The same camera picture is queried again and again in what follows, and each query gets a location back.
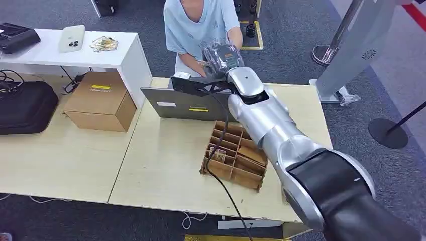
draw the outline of white table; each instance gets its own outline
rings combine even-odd
[[[116,69],[135,105],[140,108],[145,100],[140,91],[148,87],[152,80],[151,71],[145,58],[137,33],[86,31],[83,48],[80,51],[59,53],[58,43],[62,30],[35,29],[41,42],[21,52],[0,58],[1,63],[62,65]],[[93,40],[107,36],[117,40],[114,51],[94,52],[90,47]]]

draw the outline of laptop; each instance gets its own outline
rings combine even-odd
[[[161,118],[197,119],[200,121],[225,121],[222,107],[211,96],[199,97],[173,89],[143,87],[141,91]],[[228,120],[236,122],[228,110],[230,92],[216,93],[215,97],[224,106]]]

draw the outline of brown cardboard box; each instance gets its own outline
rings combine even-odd
[[[118,73],[89,72],[64,112],[80,128],[126,132],[136,107]]]

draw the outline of cardboard compartment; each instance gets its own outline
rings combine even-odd
[[[219,178],[238,183],[242,186],[256,189],[259,192],[263,177],[266,173],[267,160],[263,151],[257,148],[243,127],[228,124],[227,131],[223,132],[225,123],[216,121],[210,137],[200,173],[205,174],[205,162],[210,155],[210,148],[219,144],[218,149],[226,152],[225,160],[210,160],[208,168]]]
[[[266,159],[266,155],[263,151],[258,150],[258,149],[253,149],[247,146],[243,146],[242,144],[238,147],[238,151],[239,154],[255,161],[256,163],[258,163],[259,165],[262,165],[264,167],[266,167],[267,164],[267,159]]]
[[[224,127],[225,127],[225,122],[222,122],[222,121],[219,121],[219,120],[216,121],[216,123],[215,123],[215,129],[216,130],[223,131]],[[227,133],[241,137],[241,134],[243,133],[243,129],[241,128],[241,126],[228,123]]]
[[[222,133],[222,131],[214,129],[212,136],[220,138]],[[238,145],[240,142],[240,137],[231,133],[225,133],[224,140]]]
[[[210,143],[214,143],[214,144],[219,143],[219,138],[212,136],[211,139],[210,139]],[[221,141],[221,146],[228,148],[230,150],[233,150],[233,151],[236,151],[238,149],[238,144],[228,142],[224,139]]]
[[[252,138],[250,137],[249,133],[248,133],[246,130],[244,130],[244,131],[243,131],[243,138],[246,138],[246,139],[249,139],[249,140],[251,140],[251,139],[252,139]]]
[[[206,151],[204,157],[208,158],[209,156],[210,156],[210,151]],[[226,155],[224,163],[227,164],[227,165],[229,165],[229,166],[232,166],[233,163],[234,163],[234,159],[235,159],[234,157]]]
[[[265,167],[253,162],[252,160],[237,154],[234,167],[263,176]]]
[[[217,162],[215,160],[210,160],[208,162],[208,169],[213,172],[216,176],[229,180],[231,175],[232,167],[224,164],[222,162]]]
[[[262,179],[263,178],[259,175],[241,170],[239,168],[232,169],[231,182],[235,182],[249,188],[259,189],[259,185],[261,185]]]
[[[209,143],[209,144],[208,144],[207,151],[209,151],[209,150],[210,150],[210,147],[214,147],[214,146],[216,145],[216,143]],[[237,154],[237,152],[236,152],[236,151],[233,151],[233,150],[228,149],[228,148],[223,147],[223,146],[219,146],[219,147],[218,147],[218,149],[224,150],[224,151],[227,153],[227,156],[232,156],[233,158],[234,158],[234,157],[235,157],[235,155]]]

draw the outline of metal pole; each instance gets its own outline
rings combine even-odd
[[[392,126],[389,130],[387,130],[386,134],[390,134],[392,131],[394,131],[396,128],[400,127],[402,124],[404,124],[407,120],[409,120],[411,117],[413,117],[415,114],[419,113],[422,109],[426,107],[426,102],[421,104],[417,109],[413,110],[410,114],[408,114],[406,117],[404,117],[402,120],[400,120],[397,124]]]
[[[339,50],[339,44],[342,40],[343,34],[348,29],[348,26],[352,22],[352,19],[354,18],[355,13],[360,7],[362,1],[363,0],[352,0],[351,5],[346,11],[342,22],[340,23],[339,28],[337,28],[337,32],[334,34],[332,42],[329,45],[318,45],[312,50],[312,59],[316,63],[323,66],[328,66],[330,64],[333,57]]]

